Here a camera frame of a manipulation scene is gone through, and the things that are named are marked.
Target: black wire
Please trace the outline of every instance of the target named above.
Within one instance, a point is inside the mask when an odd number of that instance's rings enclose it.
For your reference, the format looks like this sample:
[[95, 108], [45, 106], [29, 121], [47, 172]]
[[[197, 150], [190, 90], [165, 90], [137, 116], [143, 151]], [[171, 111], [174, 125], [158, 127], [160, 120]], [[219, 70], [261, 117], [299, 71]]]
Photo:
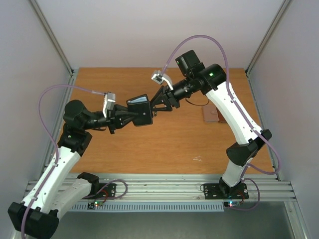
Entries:
[[186, 100], [187, 103], [189, 103], [189, 104], [191, 104], [191, 105], [193, 105], [193, 106], [206, 106], [206, 105], [208, 105], [208, 103], [209, 103], [209, 100], [208, 100], [207, 103], [204, 104], [204, 105], [196, 105], [196, 104], [190, 102], [187, 98], [185, 98], [185, 100]]

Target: small object on table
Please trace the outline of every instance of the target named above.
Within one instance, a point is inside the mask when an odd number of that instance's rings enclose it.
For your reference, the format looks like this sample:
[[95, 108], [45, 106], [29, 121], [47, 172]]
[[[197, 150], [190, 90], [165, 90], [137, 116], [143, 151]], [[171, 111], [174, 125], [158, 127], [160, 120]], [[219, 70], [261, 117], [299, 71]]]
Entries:
[[218, 114], [218, 118], [219, 118], [219, 123], [227, 123], [227, 121], [225, 120], [224, 116], [221, 114], [221, 112], [219, 111], [219, 109], [217, 109], [217, 114]]
[[215, 105], [203, 106], [203, 115], [204, 115], [204, 121], [207, 123], [219, 122], [217, 108]]

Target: white wall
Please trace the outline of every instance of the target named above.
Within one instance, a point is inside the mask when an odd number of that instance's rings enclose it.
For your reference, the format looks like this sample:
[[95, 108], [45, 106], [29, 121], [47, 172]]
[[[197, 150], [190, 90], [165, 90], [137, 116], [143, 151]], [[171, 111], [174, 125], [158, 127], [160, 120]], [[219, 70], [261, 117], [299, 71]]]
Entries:
[[[20, 202], [29, 180], [43, 162], [47, 136], [37, 116], [39, 94], [66, 83], [69, 76], [26, 0], [0, 1], [0, 238], [13, 229], [7, 209]], [[61, 97], [57, 90], [43, 101], [52, 127]]]
[[294, 0], [251, 73], [311, 238], [319, 238], [319, 1]]
[[[73, 68], [162, 67], [175, 47], [195, 34], [215, 37], [230, 66], [245, 68], [281, 2], [38, 0]], [[192, 48], [205, 64], [224, 65], [219, 49], [206, 39], [178, 53]]]

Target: wooden table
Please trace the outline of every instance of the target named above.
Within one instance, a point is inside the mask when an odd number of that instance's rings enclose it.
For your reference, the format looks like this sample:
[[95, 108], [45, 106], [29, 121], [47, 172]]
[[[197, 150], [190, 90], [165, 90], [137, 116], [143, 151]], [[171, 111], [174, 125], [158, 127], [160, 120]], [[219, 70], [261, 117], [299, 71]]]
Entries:
[[[116, 93], [116, 103], [126, 106], [127, 99], [144, 93], [151, 99], [157, 92], [160, 85], [150, 79], [153, 71], [153, 68], [80, 68], [75, 85]], [[183, 79], [178, 68], [170, 68], [166, 73], [174, 83]], [[259, 122], [244, 70], [231, 69], [230, 79], [248, 113]], [[71, 99], [81, 100], [90, 111], [102, 109], [102, 96], [74, 90]], [[207, 97], [197, 92], [189, 100], [204, 104]], [[108, 129], [90, 133], [91, 143], [72, 172], [222, 174], [228, 163], [226, 149], [235, 142], [228, 124], [205, 123], [202, 107], [185, 101], [172, 112], [158, 112], [152, 125], [135, 127], [130, 123], [115, 134]], [[266, 147], [253, 163], [272, 171]], [[248, 173], [258, 172], [250, 169]]]

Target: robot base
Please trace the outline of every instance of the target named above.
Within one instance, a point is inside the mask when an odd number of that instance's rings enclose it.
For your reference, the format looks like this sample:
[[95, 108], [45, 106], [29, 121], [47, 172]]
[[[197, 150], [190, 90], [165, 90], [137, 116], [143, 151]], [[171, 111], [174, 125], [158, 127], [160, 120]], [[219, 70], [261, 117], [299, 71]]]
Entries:
[[205, 199], [208, 200], [216, 200], [216, 199], [228, 199], [228, 200], [240, 200], [243, 199], [242, 195], [245, 199], [249, 199], [247, 186], [245, 183], [239, 183], [236, 185], [236, 189], [232, 190], [232, 193], [229, 196], [225, 196], [219, 188], [219, 183], [205, 183], [201, 186], [201, 190], [203, 190]]

